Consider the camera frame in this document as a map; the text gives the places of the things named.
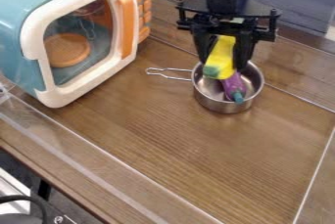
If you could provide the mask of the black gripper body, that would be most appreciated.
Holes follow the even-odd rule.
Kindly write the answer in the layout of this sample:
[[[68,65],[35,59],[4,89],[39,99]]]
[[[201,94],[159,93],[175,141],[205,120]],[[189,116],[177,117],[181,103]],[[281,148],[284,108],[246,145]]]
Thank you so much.
[[[280,12],[253,0],[186,0],[177,5],[178,29],[273,41]]]

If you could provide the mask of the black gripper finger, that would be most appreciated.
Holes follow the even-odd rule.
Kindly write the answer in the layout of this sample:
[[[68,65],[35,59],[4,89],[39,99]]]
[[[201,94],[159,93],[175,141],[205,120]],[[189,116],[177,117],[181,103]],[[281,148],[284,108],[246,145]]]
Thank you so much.
[[[205,63],[208,55],[210,54],[213,45],[217,41],[217,36],[213,34],[209,34],[204,28],[194,28],[193,38],[194,38],[198,59],[202,63]]]
[[[248,61],[252,58],[254,43],[254,35],[250,31],[242,31],[236,37],[233,64],[237,71],[241,71],[248,65]]]

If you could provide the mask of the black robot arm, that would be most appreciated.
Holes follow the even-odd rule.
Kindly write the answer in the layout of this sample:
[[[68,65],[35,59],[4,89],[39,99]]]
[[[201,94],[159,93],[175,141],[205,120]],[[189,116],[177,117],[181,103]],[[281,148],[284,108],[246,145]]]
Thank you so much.
[[[198,59],[205,63],[220,36],[236,39],[233,67],[242,70],[259,41],[273,42],[281,12],[254,0],[183,0],[177,5],[177,27],[192,33]]]

